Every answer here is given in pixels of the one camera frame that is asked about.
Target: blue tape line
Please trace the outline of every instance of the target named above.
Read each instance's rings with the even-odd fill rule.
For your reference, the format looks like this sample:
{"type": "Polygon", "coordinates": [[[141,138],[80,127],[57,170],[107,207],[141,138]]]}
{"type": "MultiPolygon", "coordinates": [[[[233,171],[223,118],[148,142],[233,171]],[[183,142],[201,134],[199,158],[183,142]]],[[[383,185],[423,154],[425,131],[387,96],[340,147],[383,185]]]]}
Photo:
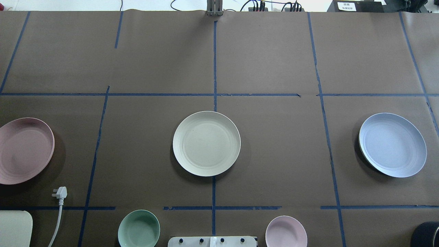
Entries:
{"type": "Polygon", "coordinates": [[[163,207],[163,210],[212,210],[211,206],[163,207]]]}
{"type": "Polygon", "coordinates": [[[108,86],[108,88],[107,88],[107,93],[105,95],[105,100],[104,100],[104,107],[102,108],[101,123],[99,124],[99,132],[97,134],[96,149],[94,151],[93,166],[91,168],[90,181],[89,181],[89,184],[88,184],[87,198],[86,198],[86,201],[85,201],[85,208],[84,208],[83,222],[82,222],[82,225],[81,225],[81,231],[79,233],[78,247],[81,247],[81,245],[82,245],[82,238],[84,236],[85,222],[86,222],[86,219],[87,219],[87,210],[88,210],[88,205],[90,203],[91,188],[92,188],[92,185],[93,185],[94,170],[96,168],[97,151],[99,149],[99,143],[101,142],[102,123],[104,122],[105,109],[107,108],[108,92],[109,91],[110,91],[110,86],[108,86]]]}
{"type": "MultiPolygon", "coordinates": [[[[0,207],[0,210],[58,210],[59,206],[0,207]]],[[[62,210],[84,210],[85,207],[62,207],[62,210]]],[[[89,207],[88,210],[116,210],[116,207],[89,207]]]]}
{"type": "Polygon", "coordinates": [[[2,93],[1,96],[105,96],[99,93],[2,93]]]}
{"type": "Polygon", "coordinates": [[[4,88],[4,85],[6,83],[7,76],[9,75],[9,70],[11,69],[12,62],[14,61],[15,53],[17,53],[18,45],[20,44],[20,41],[22,40],[23,33],[25,32],[25,28],[27,25],[27,21],[29,20],[29,16],[30,16],[30,11],[28,11],[25,23],[23,23],[22,31],[20,32],[20,36],[18,36],[18,40],[17,40],[17,43],[15,44],[14,52],[12,53],[11,59],[9,61],[9,65],[7,66],[6,73],[4,74],[3,82],[2,82],[1,87],[0,87],[0,93],[3,92],[3,88],[4,88]]]}
{"type": "Polygon", "coordinates": [[[216,236],[216,176],[212,177],[212,236],[216,236]]]}
{"type": "MultiPolygon", "coordinates": [[[[106,93],[2,93],[2,96],[106,96],[106,93]]],[[[213,96],[213,94],[110,93],[109,96],[213,96]]]]}
{"type": "Polygon", "coordinates": [[[327,120],[326,120],[326,112],[325,112],[324,101],[323,101],[323,92],[322,92],[322,86],[320,83],[319,71],[317,70],[317,55],[316,55],[316,47],[314,44],[313,28],[311,26],[311,15],[309,14],[309,12],[307,14],[308,14],[309,35],[311,38],[311,46],[313,48],[314,67],[316,70],[316,77],[317,77],[318,87],[319,87],[320,105],[322,108],[323,123],[325,126],[326,143],[328,145],[329,156],[331,158],[332,182],[334,184],[335,201],[337,202],[338,223],[340,225],[340,234],[342,237],[342,244],[343,244],[343,247],[346,247],[345,231],[344,231],[343,219],[342,219],[342,210],[340,209],[340,199],[338,197],[337,178],[335,176],[334,160],[332,157],[331,141],[329,139],[329,130],[328,130],[327,120]]]}
{"type": "Polygon", "coordinates": [[[176,94],[176,93],[111,93],[109,96],[213,96],[213,94],[176,94]]]}
{"type": "Polygon", "coordinates": [[[116,207],[88,207],[87,210],[116,210],[116,207]]]}
{"type": "Polygon", "coordinates": [[[322,96],[423,97],[424,94],[322,94],[322,96]]]}
{"type": "Polygon", "coordinates": [[[410,55],[412,57],[412,61],[413,61],[414,67],[416,69],[417,77],[419,79],[419,82],[421,83],[422,91],[424,92],[425,100],[427,102],[428,109],[430,110],[430,115],[432,117],[433,124],[434,124],[435,129],[436,129],[436,134],[439,136],[439,127],[438,127],[438,124],[436,122],[435,115],[433,113],[432,105],[430,104],[430,100],[429,100],[429,98],[427,96],[427,91],[425,90],[425,85],[424,85],[424,82],[422,81],[421,73],[419,73],[419,68],[417,66],[416,59],[414,58],[414,55],[413,55],[413,51],[412,51],[412,48],[411,48],[411,45],[410,45],[410,41],[409,41],[409,38],[407,36],[406,27],[404,25],[403,15],[402,15],[401,12],[399,12],[399,19],[401,21],[401,26],[403,27],[404,37],[406,38],[407,46],[409,48],[410,55]]]}
{"type": "Polygon", "coordinates": [[[221,206],[215,207],[216,210],[278,210],[282,206],[221,206]]]}
{"type": "Polygon", "coordinates": [[[119,34],[120,34],[120,27],[122,26],[122,18],[123,18],[123,11],[120,12],[119,27],[117,28],[116,43],[114,44],[115,49],[117,49],[117,45],[119,44],[119,34]]]}
{"type": "MultiPolygon", "coordinates": [[[[63,210],[84,210],[84,207],[62,207],[63,210]]],[[[59,206],[31,206],[31,207],[0,207],[0,210],[59,210],[59,206]]]]}
{"type": "Polygon", "coordinates": [[[292,96],[301,97],[299,94],[217,94],[218,96],[292,96]]]}
{"type": "MultiPolygon", "coordinates": [[[[434,208],[439,209],[439,206],[435,205],[359,205],[359,206],[340,206],[343,210],[349,209],[422,209],[422,208],[434,208]]],[[[323,210],[337,209],[337,206],[321,206],[323,210]]]]}
{"type": "Polygon", "coordinates": [[[216,23],[213,22],[213,111],[216,112],[216,23]]]}

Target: white control panel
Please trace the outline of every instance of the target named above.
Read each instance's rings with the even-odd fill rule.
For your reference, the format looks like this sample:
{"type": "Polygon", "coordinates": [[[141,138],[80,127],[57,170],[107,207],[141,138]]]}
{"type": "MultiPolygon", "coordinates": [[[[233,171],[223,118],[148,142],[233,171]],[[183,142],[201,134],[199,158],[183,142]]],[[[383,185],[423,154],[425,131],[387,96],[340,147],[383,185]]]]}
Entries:
{"type": "Polygon", "coordinates": [[[168,247],[258,247],[252,236],[172,237],[168,247]]]}

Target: metal bracket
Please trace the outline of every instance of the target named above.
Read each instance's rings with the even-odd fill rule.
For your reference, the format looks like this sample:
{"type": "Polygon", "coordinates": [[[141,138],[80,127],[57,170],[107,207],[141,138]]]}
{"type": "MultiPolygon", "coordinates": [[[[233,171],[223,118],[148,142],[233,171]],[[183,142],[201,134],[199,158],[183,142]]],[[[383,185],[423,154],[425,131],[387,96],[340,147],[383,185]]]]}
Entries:
{"type": "Polygon", "coordinates": [[[223,13],[223,0],[207,0],[206,15],[221,16],[223,13]]]}

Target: white floor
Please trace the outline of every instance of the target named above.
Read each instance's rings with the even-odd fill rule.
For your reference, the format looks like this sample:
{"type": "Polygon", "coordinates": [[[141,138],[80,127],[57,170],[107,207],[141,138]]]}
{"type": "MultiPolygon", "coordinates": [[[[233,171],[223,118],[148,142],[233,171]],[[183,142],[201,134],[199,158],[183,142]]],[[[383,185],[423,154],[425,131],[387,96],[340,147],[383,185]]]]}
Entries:
{"type": "MultiPolygon", "coordinates": [[[[118,11],[122,0],[0,0],[9,11],[118,11]]],[[[224,9],[239,11],[246,0],[223,0],[224,9]]],[[[300,0],[308,12],[326,12],[332,0],[300,0]]],[[[171,0],[124,0],[122,10],[171,11],[171,0]]],[[[266,3],[269,11],[280,11],[283,4],[266,3]]],[[[428,0],[429,11],[439,12],[439,6],[428,0]]],[[[173,7],[182,11],[206,10],[206,0],[177,0],[173,7]]]]}

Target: power plug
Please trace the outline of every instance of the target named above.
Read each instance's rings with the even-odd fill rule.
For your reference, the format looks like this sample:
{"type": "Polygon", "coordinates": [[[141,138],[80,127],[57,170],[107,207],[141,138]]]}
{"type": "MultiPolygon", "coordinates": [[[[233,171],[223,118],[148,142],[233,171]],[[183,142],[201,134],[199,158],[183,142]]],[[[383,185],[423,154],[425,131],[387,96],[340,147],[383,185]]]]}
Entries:
{"type": "Polygon", "coordinates": [[[54,189],[55,194],[52,194],[53,197],[59,199],[59,205],[64,204],[64,198],[67,197],[67,188],[65,186],[59,187],[58,189],[54,189]]]}

